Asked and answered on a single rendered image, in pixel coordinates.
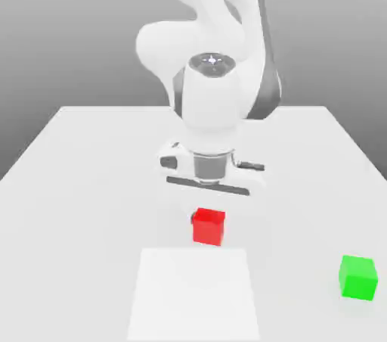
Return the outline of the small green cube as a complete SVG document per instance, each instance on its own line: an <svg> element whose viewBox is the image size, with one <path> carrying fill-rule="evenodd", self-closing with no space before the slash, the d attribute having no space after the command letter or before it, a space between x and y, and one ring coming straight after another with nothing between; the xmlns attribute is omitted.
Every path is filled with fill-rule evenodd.
<svg viewBox="0 0 387 342"><path fill-rule="evenodd" d="M372 301L379 282L371 258L344 255L339 267L339 287L343 297Z"/></svg>

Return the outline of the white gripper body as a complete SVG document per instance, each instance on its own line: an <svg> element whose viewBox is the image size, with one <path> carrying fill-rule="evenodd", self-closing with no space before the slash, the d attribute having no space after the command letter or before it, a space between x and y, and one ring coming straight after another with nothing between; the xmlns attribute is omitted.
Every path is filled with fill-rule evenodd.
<svg viewBox="0 0 387 342"><path fill-rule="evenodd" d="M261 173L231 173L223 179L199 180L193 176L166 175L166 184L180 201L215 204L216 200L230 202L237 198L254 199L266 189Z"/></svg>

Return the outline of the small red cube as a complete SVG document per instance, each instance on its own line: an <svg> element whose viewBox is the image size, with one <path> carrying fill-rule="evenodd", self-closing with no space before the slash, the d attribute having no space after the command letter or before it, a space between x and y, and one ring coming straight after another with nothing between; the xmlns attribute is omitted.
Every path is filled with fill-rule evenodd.
<svg viewBox="0 0 387 342"><path fill-rule="evenodd" d="M193 241L221 246L224 237L225 212L198 208L191 217Z"/></svg>

